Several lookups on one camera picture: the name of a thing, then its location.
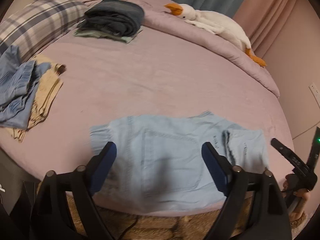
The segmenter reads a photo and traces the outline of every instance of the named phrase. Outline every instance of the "white goose plush toy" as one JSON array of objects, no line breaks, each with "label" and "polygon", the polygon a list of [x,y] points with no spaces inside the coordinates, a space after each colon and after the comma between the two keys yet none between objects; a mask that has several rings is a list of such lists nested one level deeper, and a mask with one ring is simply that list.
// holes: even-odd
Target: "white goose plush toy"
[{"label": "white goose plush toy", "polygon": [[184,19],[185,22],[230,41],[254,62],[262,67],[266,66],[264,60],[252,55],[249,38],[241,26],[230,17],[214,11],[195,10],[188,4],[169,3],[165,7],[171,10],[171,14]]}]

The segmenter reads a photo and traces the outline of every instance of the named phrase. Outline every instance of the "blue clothing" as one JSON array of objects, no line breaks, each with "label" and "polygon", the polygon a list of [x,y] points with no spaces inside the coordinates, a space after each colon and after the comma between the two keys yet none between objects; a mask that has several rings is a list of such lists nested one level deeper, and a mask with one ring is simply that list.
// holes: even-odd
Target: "blue clothing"
[{"label": "blue clothing", "polygon": [[90,138],[96,155],[108,141],[117,147],[101,193],[141,213],[191,211],[224,200],[201,157],[207,141],[246,171],[262,173],[268,167],[261,130],[246,130],[210,112],[190,118],[124,117],[92,127]]},{"label": "blue clothing", "polygon": [[11,45],[0,57],[0,126],[26,129],[40,77],[50,63],[21,64],[19,47]]}]

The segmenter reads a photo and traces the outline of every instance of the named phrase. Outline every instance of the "floor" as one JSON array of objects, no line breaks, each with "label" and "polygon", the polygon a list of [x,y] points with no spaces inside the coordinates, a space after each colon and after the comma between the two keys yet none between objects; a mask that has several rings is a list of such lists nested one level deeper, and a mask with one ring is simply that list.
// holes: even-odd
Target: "floor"
[{"label": "floor", "polygon": [[8,214],[10,214],[20,196],[23,181],[33,182],[34,187],[39,183],[39,180],[21,169],[0,149],[0,184],[5,189],[5,192],[0,191],[0,195]]}]

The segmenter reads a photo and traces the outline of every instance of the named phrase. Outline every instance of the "orange beak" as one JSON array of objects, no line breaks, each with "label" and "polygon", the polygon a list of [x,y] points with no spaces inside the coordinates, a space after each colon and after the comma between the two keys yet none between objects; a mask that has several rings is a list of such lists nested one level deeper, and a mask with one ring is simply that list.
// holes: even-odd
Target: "orange beak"
[{"label": "orange beak", "polygon": [[177,3],[169,3],[169,4],[166,4],[164,7],[170,9],[171,14],[175,16],[178,16],[183,12],[183,8]]}]

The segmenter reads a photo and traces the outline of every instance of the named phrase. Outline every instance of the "blue gripper pad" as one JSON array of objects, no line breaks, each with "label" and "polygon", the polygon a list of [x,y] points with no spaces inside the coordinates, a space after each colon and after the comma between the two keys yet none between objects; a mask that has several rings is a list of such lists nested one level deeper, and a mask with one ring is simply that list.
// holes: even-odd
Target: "blue gripper pad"
[{"label": "blue gripper pad", "polygon": [[117,147],[113,142],[108,142],[98,156],[103,156],[99,165],[91,176],[89,192],[91,195],[101,190],[102,185],[116,159]]},{"label": "blue gripper pad", "polygon": [[217,189],[228,196],[232,179],[231,164],[224,156],[220,156],[209,142],[202,145],[201,154]]}]

